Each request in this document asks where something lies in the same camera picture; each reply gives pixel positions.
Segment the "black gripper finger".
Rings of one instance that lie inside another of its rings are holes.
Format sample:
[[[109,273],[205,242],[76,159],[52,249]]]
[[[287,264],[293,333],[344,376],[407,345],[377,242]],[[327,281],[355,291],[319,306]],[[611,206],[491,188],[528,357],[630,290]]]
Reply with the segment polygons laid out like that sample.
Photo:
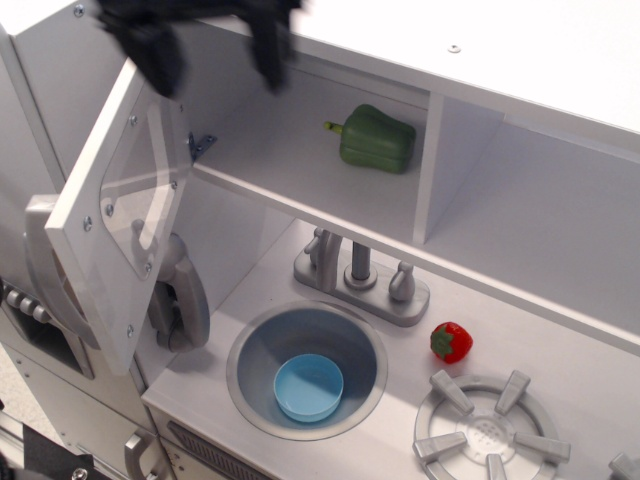
[[[185,61],[172,22],[188,18],[188,1],[99,1],[99,20],[154,90],[178,93]]]
[[[255,66],[272,92],[285,85],[285,65],[292,56],[290,16],[302,7],[302,1],[244,1],[240,18],[251,32]]]

